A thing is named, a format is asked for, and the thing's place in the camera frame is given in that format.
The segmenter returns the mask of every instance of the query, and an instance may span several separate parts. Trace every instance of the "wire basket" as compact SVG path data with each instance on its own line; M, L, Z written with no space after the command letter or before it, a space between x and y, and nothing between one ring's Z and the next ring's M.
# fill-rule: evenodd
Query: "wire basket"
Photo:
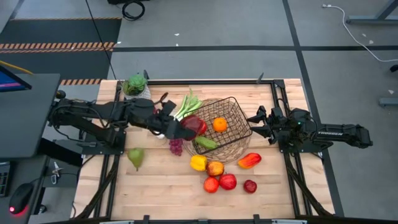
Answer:
M246 116L235 97L231 96L202 106L194 110L193 114L206 122L207 130L202 136L213 140L218 145L215 149L207 149L197 144L195 141L192 141L193 147L198 154L202 155L225 147L231 143L247 138L252 134L250 125L246 121ZM227 121L226 131L222 133L214 131L213 121L215 118L224 118Z

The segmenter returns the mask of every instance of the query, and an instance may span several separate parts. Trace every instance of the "pear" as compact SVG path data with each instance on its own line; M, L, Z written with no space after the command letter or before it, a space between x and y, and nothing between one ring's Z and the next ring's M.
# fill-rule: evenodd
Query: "pear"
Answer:
M141 148L130 149L129 152L127 153L127 157L132 162L134 167L137 168L138 171L138 167L141 166L142 160L144 159L144 149Z

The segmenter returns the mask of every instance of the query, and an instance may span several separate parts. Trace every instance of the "monitor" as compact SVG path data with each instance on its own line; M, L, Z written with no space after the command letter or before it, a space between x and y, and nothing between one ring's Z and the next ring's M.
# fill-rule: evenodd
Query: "monitor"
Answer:
M24 80L0 66L0 92L30 90L31 88Z

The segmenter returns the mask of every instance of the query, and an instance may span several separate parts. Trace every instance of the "grapes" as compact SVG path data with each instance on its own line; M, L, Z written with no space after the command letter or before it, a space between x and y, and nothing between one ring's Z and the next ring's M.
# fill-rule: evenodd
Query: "grapes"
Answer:
M175 154L176 156L181 156L182 154L182 139L172 139L169 142L170 145L170 151L172 154Z

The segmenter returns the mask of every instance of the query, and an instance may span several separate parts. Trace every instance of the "gray floor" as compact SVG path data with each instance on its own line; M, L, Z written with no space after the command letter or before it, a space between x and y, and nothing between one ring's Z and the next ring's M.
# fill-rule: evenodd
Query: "gray floor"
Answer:
M342 7L350 15L373 15L387 0L289 0L302 46L355 46L341 24L341 12L322 9L323 3ZM120 16L105 0L89 0L95 17ZM0 2L4 9L16 1ZM282 1L277 0L151 0L145 16L122 21L118 47L201 45L292 45ZM17 18L88 17L84 1L25 0ZM349 26L358 40L373 45L398 45L398 26ZM397 51L375 52L398 58ZM374 141L368 149L335 144L330 149L338 190L347 217L398 220L396 160L398 110L380 108L379 97L398 97L398 74L392 63L380 63L365 51L304 52L308 74L323 123L359 123ZM153 78L301 78L295 52L197 51L114 52L112 64L120 79L146 69ZM92 100L97 86L63 86L68 97ZM72 135L76 130L66 129ZM47 138L60 138L46 130ZM55 196L62 194L61 199ZM48 213L32 223L65 220L74 191L46 193Z

